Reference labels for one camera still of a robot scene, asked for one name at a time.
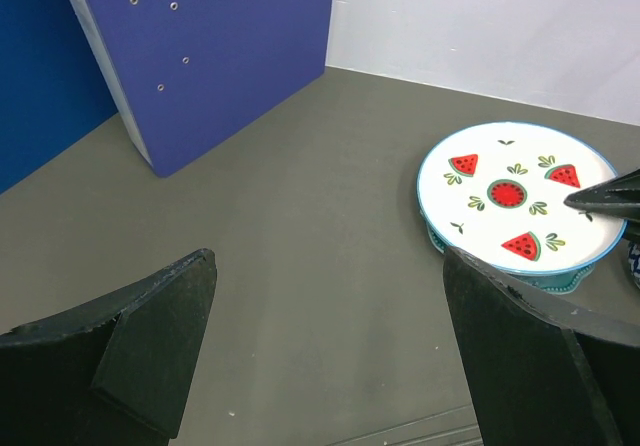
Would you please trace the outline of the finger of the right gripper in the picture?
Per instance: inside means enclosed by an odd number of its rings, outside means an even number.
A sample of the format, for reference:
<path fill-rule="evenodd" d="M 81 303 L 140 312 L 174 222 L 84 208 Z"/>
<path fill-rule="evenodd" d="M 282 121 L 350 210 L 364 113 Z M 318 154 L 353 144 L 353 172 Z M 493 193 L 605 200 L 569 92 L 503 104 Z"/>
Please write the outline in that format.
<path fill-rule="evenodd" d="M 564 204 L 589 213 L 638 221 L 639 170 L 571 193 Z"/>

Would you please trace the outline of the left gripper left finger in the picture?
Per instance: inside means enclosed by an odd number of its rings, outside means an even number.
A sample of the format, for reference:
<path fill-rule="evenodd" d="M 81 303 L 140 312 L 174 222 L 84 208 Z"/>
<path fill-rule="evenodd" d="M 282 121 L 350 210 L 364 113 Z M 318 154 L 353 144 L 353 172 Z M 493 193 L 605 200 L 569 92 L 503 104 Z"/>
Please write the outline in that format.
<path fill-rule="evenodd" d="M 166 445 L 178 436 L 216 288 L 203 248 L 1 336 L 4 445 Z"/>

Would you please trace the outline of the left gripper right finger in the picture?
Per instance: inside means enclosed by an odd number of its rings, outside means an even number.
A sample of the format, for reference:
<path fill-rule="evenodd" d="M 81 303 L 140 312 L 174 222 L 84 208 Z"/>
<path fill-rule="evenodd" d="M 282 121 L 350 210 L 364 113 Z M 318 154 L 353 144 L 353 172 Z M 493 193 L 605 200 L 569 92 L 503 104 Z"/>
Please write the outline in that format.
<path fill-rule="evenodd" d="M 443 284 L 486 445 L 636 445 L 639 328 L 449 247 Z"/>

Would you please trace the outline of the white plate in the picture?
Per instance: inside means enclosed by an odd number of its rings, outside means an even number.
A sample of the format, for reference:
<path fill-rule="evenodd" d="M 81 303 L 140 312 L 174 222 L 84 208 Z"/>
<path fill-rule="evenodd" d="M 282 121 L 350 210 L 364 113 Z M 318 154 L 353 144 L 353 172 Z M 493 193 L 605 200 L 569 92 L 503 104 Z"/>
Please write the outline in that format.
<path fill-rule="evenodd" d="M 622 239 L 622 219 L 566 205 L 613 178 L 610 162 L 583 141 L 520 122 L 464 128 L 424 158 L 417 197 L 429 229 L 505 272 L 553 276 L 590 266 Z"/>

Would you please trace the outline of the blue patterned bowl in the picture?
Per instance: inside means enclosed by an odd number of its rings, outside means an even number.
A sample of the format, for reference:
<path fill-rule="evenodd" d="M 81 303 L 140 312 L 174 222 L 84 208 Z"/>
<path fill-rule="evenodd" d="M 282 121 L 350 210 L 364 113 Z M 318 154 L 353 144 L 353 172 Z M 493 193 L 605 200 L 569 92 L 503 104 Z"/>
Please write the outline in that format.
<path fill-rule="evenodd" d="M 630 278 L 637 288 L 640 288 L 640 247 L 638 241 L 628 241 L 627 262 Z"/>

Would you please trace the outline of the teal plate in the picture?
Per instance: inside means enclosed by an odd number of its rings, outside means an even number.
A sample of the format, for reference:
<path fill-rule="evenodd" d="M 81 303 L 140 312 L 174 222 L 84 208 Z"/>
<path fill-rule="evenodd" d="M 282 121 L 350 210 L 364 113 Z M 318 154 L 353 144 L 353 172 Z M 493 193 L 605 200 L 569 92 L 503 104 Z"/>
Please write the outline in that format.
<path fill-rule="evenodd" d="M 423 212 L 420 212 L 420 215 L 425 222 L 426 231 L 431 244 L 439 253 L 444 254 L 448 247 L 448 243 L 431 228 L 431 224 L 428 221 L 427 216 Z M 588 277 L 594 269 L 595 264 L 591 264 L 562 274 L 530 276 L 509 272 L 509 275 L 550 294 L 564 295 L 575 291 L 580 283 Z"/>

